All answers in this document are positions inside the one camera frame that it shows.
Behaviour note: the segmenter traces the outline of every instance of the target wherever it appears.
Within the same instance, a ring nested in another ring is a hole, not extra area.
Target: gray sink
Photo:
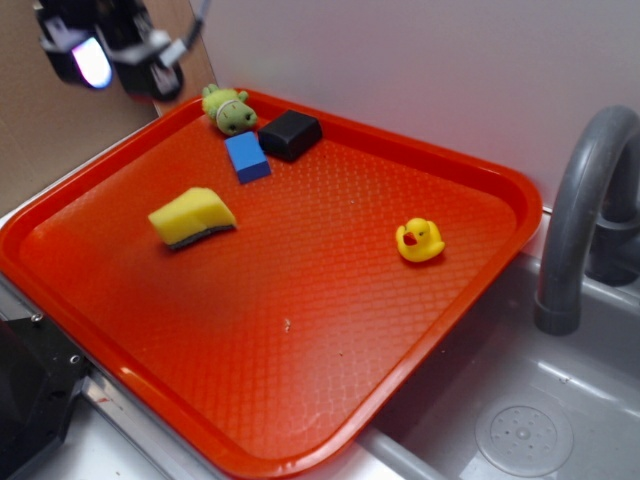
[[[538,268],[518,257],[373,427],[448,479],[636,480],[638,300],[587,280],[580,328],[554,337],[533,321]]]

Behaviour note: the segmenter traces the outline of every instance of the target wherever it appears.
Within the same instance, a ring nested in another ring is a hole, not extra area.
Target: stuffed toy
[[[253,109],[244,102],[249,94],[213,83],[202,90],[202,110],[225,135],[233,137],[251,129],[258,121]]]

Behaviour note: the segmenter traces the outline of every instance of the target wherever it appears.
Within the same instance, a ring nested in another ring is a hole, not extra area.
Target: plush toy face
[[[223,103],[216,113],[218,128],[230,137],[244,133],[258,121],[256,112],[240,100]]]

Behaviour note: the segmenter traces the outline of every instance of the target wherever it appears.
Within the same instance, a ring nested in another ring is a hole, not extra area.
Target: white wall
[[[203,37],[225,87],[509,165],[551,205],[591,116],[640,111],[638,22],[638,0],[215,0]]]

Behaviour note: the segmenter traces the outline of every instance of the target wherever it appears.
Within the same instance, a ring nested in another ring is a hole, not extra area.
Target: yellow rubber duck
[[[396,230],[398,252],[410,262],[424,262],[444,250],[444,242],[435,223],[412,218]]]

